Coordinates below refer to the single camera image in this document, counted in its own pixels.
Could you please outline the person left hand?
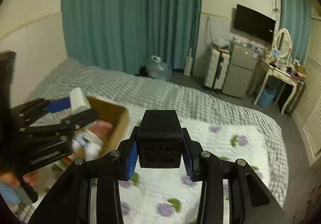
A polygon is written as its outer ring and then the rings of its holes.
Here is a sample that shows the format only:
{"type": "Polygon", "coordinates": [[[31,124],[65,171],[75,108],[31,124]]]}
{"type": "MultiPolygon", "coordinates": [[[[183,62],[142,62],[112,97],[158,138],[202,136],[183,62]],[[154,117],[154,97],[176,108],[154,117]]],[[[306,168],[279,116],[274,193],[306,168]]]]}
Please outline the person left hand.
{"type": "MultiPolygon", "coordinates": [[[[28,173],[28,174],[24,175],[22,179],[29,186],[36,186],[38,184],[38,180],[39,180],[39,173],[38,173],[38,171],[28,173]]],[[[4,182],[7,185],[12,186],[12,187],[19,187],[21,185],[17,176],[14,175],[12,172],[1,171],[0,172],[0,180],[1,180],[1,182],[4,182]]]]}

